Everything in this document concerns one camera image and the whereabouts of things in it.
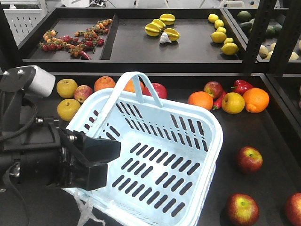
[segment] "red apple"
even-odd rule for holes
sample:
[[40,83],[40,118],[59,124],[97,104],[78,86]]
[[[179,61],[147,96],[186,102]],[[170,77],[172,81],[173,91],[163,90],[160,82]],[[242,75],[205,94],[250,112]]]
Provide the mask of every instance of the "red apple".
[[[160,83],[152,83],[152,86],[154,87],[155,91],[158,93],[158,96],[162,99],[166,99],[167,98],[167,89],[165,88],[165,86],[163,86]],[[148,95],[151,96],[151,92],[150,90],[145,86],[142,90],[142,93],[144,95]]]
[[242,173],[250,174],[258,171],[263,164],[260,152],[250,146],[242,147],[236,156],[238,168]]
[[294,226],[301,226],[301,193],[294,193],[285,203],[285,215]]
[[91,87],[87,85],[78,86],[74,92],[74,99],[81,104],[93,93]]
[[217,81],[210,81],[204,86],[204,91],[208,93],[213,99],[219,98],[224,91],[222,85]]
[[226,214],[235,226],[251,226],[258,221],[259,208],[247,194],[232,194],[226,203]]

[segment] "red bell pepper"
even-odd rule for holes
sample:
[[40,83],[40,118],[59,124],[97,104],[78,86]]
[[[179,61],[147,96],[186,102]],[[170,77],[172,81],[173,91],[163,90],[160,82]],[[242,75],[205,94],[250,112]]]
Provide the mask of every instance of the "red bell pepper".
[[240,95],[243,95],[247,90],[251,88],[254,88],[252,84],[241,79],[236,80],[233,87],[231,87],[232,92],[239,93]]

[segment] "basket handle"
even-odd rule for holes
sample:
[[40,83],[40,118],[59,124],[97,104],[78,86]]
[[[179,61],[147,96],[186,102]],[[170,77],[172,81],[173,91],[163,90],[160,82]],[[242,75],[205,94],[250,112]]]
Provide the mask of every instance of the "basket handle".
[[101,128],[104,126],[106,123],[111,111],[113,110],[115,104],[117,103],[121,92],[125,88],[126,84],[133,79],[133,84],[135,87],[135,93],[137,97],[137,101],[139,103],[144,103],[143,95],[142,95],[142,90],[140,86],[140,81],[139,77],[142,79],[144,82],[145,86],[150,90],[150,93],[152,97],[154,98],[154,101],[156,103],[156,106],[158,107],[163,107],[162,102],[160,101],[160,98],[155,91],[153,85],[151,84],[150,79],[141,72],[126,72],[121,77],[118,79],[114,90],[110,94],[108,100],[106,101],[105,105],[103,106],[102,110],[97,116],[96,121],[93,123],[93,126],[89,129],[89,136],[94,136],[98,137],[101,131]]

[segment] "garlic bulb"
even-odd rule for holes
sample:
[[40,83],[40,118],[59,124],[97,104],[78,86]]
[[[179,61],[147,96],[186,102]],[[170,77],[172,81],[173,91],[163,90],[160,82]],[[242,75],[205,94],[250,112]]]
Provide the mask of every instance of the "garlic bulb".
[[160,43],[161,44],[164,44],[166,42],[169,42],[171,43],[171,40],[169,39],[169,36],[167,33],[163,32],[162,35],[161,35],[161,38],[160,38]]

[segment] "black cable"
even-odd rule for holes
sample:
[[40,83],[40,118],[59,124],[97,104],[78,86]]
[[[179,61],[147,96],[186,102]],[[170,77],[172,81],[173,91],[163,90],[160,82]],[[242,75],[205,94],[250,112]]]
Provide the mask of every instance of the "black cable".
[[37,114],[38,114],[37,106],[33,102],[31,102],[29,99],[26,99],[26,98],[23,98],[22,105],[30,106],[33,109],[33,114],[31,116],[31,118],[28,120],[28,122],[22,128],[20,128],[16,132],[13,132],[13,133],[5,135],[5,136],[1,136],[0,142],[14,138],[14,137],[20,135],[21,133],[24,133],[34,123],[34,121],[37,117]]
[[10,191],[21,200],[22,205],[25,210],[25,214],[26,214],[26,226],[28,226],[29,225],[29,211],[28,211],[25,199],[23,198],[21,193],[18,191],[18,189],[11,183],[10,177],[9,177],[10,170],[18,164],[20,164],[20,162],[15,162],[12,166],[10,166],[6,170],[4,175],[2,176],[2,179],[3,179],[3,183],[5,184],[6,188],[10,189]]

